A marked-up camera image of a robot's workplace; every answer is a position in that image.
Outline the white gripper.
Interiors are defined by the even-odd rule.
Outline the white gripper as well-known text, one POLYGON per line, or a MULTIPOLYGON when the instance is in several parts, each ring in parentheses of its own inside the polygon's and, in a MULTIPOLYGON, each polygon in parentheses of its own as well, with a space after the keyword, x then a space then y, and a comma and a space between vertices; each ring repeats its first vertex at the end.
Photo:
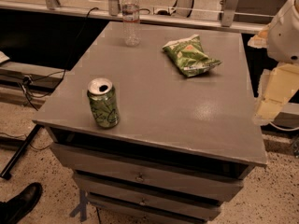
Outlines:
POLYGON ((270 58, 283 62, 264 69, 258 85, 254 118, 273 121, 299 91, 299 0, 287 0, 277 15, 248 45, 266 49, 270 58))

